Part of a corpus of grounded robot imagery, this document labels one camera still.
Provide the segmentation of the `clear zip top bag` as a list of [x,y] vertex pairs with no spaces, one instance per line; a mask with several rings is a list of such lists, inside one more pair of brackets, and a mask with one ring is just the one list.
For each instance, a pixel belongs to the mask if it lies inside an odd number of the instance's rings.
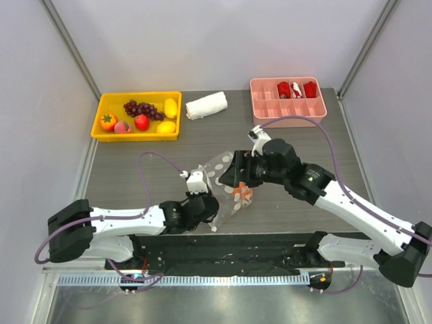
[[219,202],[219,210],[209,226],[213,232],[220,229],[222,223],[231,218],[240,209],[246,208],[239,202],[234,201],[232,192],[234,188],[226,186],[219,182],[219,177],[227,170],[230,166],[234,153],[225,151],[204,165],[199,165],[198,169],[203,171],[206,176],[207,186],[211,190],[213,196]]

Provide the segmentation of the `yellow fake lemon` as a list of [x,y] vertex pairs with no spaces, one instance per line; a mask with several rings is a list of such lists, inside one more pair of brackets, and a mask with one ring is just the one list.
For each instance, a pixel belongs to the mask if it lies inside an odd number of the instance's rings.
[[157,126],[158,134],[172,134],[176,132],[176,123],[172,121],[164,121]]

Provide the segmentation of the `yellow fake mango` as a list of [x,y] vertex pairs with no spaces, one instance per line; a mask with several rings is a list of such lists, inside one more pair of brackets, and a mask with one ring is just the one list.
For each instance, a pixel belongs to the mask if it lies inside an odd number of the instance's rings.
[[178,114],[178,104],[174,99],[166,99],[164,102],[164,114],[169,119],[175,119]]

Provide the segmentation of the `red fake tomato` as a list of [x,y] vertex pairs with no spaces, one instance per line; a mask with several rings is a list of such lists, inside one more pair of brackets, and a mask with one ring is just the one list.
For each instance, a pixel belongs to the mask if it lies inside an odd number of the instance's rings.
[[134,118],[134,125],[136,129],[145,132],[149,129],[150,120],[146,115],[140,114]]

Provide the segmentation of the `pink fake peach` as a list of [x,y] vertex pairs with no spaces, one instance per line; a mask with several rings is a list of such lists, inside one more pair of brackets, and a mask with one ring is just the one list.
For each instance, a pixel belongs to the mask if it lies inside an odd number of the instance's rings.
[[126,121],[118,121],[113,130],[116,134],[131,134],[134,132],[133,126]]

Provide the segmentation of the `purple fake grape bunch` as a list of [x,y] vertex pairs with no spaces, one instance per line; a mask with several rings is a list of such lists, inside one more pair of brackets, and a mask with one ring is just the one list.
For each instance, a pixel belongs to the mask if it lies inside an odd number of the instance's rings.
[[137,103],[133,99],[124,104],[124,110],[131,117],[145,115],[150,120],[154,121],[163,121],[166,117],[164,112],[157,110],[153,104]]

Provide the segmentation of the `orange red fake persimmon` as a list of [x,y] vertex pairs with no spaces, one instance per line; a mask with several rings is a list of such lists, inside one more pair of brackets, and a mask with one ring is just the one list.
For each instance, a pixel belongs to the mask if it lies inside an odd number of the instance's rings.
[[103,131],[113,132],[117,124],[117,117],[112,113],[106,113],[101,116],[99,121]]

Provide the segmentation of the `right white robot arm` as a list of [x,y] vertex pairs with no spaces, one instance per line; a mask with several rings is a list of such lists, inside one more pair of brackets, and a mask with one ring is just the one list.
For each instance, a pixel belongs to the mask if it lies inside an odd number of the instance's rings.
[[231,188],[241,183],[250,188],[282,185],[293,198],[337,215],[367,236],[361,240],[315,234],[304,251],[307,263],[314,267],[326,261],[356,263],[410,288],[429,254],[430,225],[411,224],[386,213],[340,184],[331,172],[303,163],[282,139],[269,140],[258,151],[235,151],[219,182]]

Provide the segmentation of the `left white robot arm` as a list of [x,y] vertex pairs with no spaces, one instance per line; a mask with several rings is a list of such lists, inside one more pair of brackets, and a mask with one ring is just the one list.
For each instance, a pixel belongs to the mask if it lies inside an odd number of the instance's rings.
[[169,200],[147,209],[102,209],[80,199],[49,218],[49,261],[94,257],[137,269],[144,253],[136,236],[191,232],[200,223],[211,222],[218,211],[219,203],[210,192],[187,194],[183,201]]

